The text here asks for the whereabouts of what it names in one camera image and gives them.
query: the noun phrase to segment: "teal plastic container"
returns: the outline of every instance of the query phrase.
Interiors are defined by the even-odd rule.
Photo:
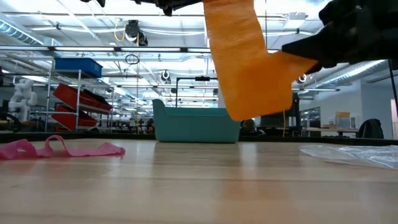
[[[153,100],[156,139],[161,142],[235,143],[240,122],[223,108],[168,108]]]

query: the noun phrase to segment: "ceiling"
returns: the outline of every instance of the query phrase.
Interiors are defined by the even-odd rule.
[[[281,49],[282,45],[308,37],[320,30],[323,25],[318,12],[329,0],[255,0],[255,10],[264,33],[264,41],[269,49]],[[21,29],[39,37],[51,37],[64,46],[105,46],[131,47],[134,44],[123,37],[123,27],[128,20],[139,20],[139,27],[145,33],[149,47],[200,47],[207,48],[203,4],[179,9],[173,17],[163,16],[163,12],[151,4],[137,5],[130,0],[112,0],[101,8],[96,1],[84,3],[79,0],[2,0],[0,11],[7,19],[12,20]],[[304,12],[306,20],[300,27],[285,29],[284,24],[290,12]],[[24,45],[19,40],[0,32],[0,45]],[[37,64],[41,70],[51,69],[53,56],[37,52],[15,51],[13,55]],[[134,88],[133,85],[165,85],[160,76],[167,70],[170,73],[171,85],[175,86],[177,77],[195,77],[207,75],[216,77],[210,54],[185,53],[141,53],[139,65],[128,65],[124,58],[126,53],[109,52],[63,52],[62,57],[91,57],[103,66],[106,81],[123,87],[128,96],[121,96],[122,105],[134,106],[131,97],[146,101],[150,114],[150,100],[162,98],[164,101],[175,98],[170,88]],[[2,55],[0,62],[17,60]],[[322,70],[319,77],[325,78],[334,70]],[[216,106],[216,95],[212,87],[217,88],[217,81],[195,82],[182,80],[179,85],[202,86],[204,88],[184,88],[179,96],[187,96],[181,106]]]

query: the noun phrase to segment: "table surface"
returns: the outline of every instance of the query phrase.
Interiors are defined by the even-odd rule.
[[[0,161],[0,223],[398,220],[398,171],[323,162],[300,153],[299,143],[108,141],[126,155]]]
[[[343,133],[357,133],[358,129],[336,129],[336,128],[303,128],[306,131],[329,131],[329,132],[343,132]]]

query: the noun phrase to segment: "orange cloth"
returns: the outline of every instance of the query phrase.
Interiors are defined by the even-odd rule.
[[[254,0],[205,0],[204,5],[229,115],[238,121],[289,109],[292,82],[317,62],[284,52],[268,55]]]

